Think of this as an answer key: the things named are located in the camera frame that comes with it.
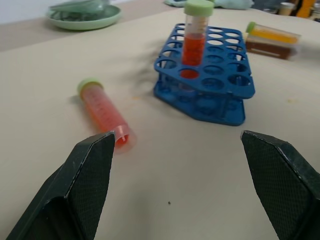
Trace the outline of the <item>blue test tube rack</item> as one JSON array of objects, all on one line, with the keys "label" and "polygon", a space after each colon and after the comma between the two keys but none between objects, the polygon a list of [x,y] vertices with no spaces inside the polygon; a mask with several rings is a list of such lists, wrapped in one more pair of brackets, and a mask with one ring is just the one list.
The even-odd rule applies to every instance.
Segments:
[{"label": "blue test tube rack", "polygon": [[154,70],[154,95],[193,119],[240,126],[244,100],[255,94],[243,35],[239,30],[208,26],[201,65],[183,65],[184,23],[174,26]]}]

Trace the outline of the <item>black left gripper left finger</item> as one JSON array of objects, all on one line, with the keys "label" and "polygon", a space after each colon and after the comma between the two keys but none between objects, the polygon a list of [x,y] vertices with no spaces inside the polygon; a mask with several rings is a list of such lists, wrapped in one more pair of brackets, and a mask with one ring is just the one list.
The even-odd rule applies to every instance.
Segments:
[{"label": "black left gripper left finger", "polygon": [[107,197],[115,136],[110,131],[77,143],[5,240],[94,240]]}]

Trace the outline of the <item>green plate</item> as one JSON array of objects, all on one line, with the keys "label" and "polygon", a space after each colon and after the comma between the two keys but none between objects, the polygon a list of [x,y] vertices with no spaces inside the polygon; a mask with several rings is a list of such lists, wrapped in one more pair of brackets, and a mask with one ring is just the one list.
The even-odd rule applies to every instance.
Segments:
[{"label": "green plate", "polygon": [[47,20],[55,27],[70,31],[90,31],[109,27],[122,16],[119,7],[108,5],[99,13],[61,12],[48,10]]}]

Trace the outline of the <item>brown liquid tube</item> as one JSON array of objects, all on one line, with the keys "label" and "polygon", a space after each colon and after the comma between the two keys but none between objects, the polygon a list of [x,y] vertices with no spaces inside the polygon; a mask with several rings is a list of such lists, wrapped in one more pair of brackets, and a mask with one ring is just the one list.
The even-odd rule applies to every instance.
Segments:
[{"label": "brown liquid tube", "polygon": [[300,50],[297,44],[254,36],[246,32],[243,34],[243,40],[248,52],[282,60],[295,58]]}]

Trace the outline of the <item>red-filled tube with green cap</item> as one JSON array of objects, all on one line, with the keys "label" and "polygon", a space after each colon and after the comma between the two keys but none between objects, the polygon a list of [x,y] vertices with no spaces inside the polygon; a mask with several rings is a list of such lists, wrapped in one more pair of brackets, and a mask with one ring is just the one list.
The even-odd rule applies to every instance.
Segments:
[{"label": "red-filled tube with green cap", "polygon": [[136,144],[136,135],[106,94],[103,85],[95,78],[86,78],[78,84],[77,92],[98,130],[101,133],[114,132],[115,153],[130,151]]},{"label": "red-filled tube with green cap", "polygon": [[187,0],[181,63],[197,67],[202,64],[206,31],[214,10],[214,0]]}]

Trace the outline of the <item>paper cup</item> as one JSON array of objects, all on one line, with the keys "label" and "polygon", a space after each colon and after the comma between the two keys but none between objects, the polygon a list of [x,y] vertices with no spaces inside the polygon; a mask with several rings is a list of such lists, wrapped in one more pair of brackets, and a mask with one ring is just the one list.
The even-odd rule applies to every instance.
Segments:
[{"label": "paper cup", "polygon": [[281,16],[290,16],[295,9],[295,4],[291,2],[281,2],[279,5],[278,14]]}]

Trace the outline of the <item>yellow-filled tube with green cap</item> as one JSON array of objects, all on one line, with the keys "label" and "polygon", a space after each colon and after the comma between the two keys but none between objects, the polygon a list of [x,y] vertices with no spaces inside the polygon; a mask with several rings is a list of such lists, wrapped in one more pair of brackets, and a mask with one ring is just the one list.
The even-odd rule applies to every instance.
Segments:
[{"label": "yellow-filled tube with green cap", "polygon": [[246,32],[255,37],[287,44],[297,44],[301,37],[299,34],[260,25],[253,21],[248,23]]}]

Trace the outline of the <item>orange container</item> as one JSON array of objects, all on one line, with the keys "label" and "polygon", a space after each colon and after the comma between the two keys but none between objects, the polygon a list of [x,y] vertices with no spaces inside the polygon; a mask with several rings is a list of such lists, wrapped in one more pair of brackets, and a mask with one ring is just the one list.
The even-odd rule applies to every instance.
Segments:
[{"label": "orange container", "polygon": [[299,18],[308,18],[311,9],[316,0],[298,0],[295,16]]}]

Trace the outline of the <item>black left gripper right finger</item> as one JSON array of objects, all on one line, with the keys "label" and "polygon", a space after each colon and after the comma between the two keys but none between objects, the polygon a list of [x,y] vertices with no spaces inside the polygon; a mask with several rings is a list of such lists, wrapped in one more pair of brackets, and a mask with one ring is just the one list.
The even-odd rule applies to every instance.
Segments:
[{"label": "black left gripper right finger", "polygon": [[287,141],[244,130],[257,196],[279,240],[320,240],[320,173]]}]

